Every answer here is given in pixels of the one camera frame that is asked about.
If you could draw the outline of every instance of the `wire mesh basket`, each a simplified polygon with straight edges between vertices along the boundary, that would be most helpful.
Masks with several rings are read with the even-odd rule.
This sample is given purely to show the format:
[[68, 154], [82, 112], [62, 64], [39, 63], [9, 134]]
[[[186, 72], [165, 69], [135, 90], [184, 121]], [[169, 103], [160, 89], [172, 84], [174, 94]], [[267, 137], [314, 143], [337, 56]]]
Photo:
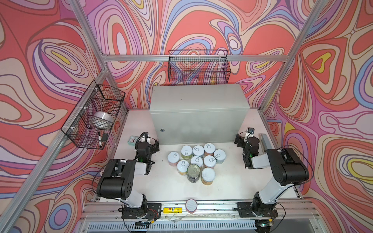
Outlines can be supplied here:
[[62, 131], [76, 147], [103, 149], [124, 98], [123, 91], [110, 85], [96, 84], [68, 130]]
[[169, 50], [168, 79], [172, 84], [227, 84], [231, 68], [227, 50]]

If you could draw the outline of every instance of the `colorful wall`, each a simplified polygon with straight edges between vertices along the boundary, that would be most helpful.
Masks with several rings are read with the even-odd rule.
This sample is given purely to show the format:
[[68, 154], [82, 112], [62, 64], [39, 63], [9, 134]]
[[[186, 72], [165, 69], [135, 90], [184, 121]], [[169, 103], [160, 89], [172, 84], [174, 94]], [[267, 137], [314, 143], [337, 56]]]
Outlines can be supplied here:
[[[219, 49], [229, 54], [288, 54], [312, 0], [83, 1], [104, 54], [168, 54], [169, 49]], [[241, 84], [259, 107], [280, 62], [231, 62], [230, 84]], [[111, 62], [128, 108], [148, 108], [155, 85], [170, 85], [167, 62]]]
[[372, 1], [329, 1], [265, 109], [313, 165], [301, 190], [330, 232], [373, 232], [372, 38]]
[[[0, 1], [0, 214], [101, 70], [68, 2]], [[73, 230], [121, 118], [102, 151], [66, 143], [13, 232]]]

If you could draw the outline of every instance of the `mint green clock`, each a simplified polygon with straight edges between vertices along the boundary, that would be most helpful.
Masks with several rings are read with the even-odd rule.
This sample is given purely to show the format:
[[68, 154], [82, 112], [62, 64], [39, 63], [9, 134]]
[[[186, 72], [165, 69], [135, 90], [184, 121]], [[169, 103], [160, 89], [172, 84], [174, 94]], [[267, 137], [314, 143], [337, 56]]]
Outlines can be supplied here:
[[130, 136], [127, 143], [131, 146], [134, 146], [138, 138], [138, 136]]

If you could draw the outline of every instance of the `vent grille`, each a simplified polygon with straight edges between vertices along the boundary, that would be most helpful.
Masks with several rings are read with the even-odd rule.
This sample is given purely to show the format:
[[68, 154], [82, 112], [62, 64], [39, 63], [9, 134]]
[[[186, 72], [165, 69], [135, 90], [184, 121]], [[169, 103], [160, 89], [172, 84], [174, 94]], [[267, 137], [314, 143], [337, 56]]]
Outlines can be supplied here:
[[[255, 220], [209, 220], [209, 221], [156, 221], [149, 226], [135, 227], [135, 222], [126, 222], [130, 231], [184, 231], [184, 230], [255, 230]], [[91, 222], [88, 232], [123, 232], [123, 222]]]

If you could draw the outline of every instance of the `white bowl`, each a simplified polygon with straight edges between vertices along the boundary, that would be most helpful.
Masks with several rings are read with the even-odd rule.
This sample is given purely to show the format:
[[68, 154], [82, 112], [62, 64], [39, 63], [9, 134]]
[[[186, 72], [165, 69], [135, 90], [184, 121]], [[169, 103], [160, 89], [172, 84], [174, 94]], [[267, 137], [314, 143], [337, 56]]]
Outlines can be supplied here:
[[93, 120], [93, 124], [99, 128], [99, 129], [105, 129], [105, 130], [110, 130], [113, 122], [114, 122], [114, 118], [108, 114], [108, 113], [105, 113], [103, 111], [98, 111], [98, 112], [95, 112], [95, 114], [93, 114], [95, 117], [98, 117], [98, 118], [101, 118], [101, 119], [104, 119], [104, 120]]

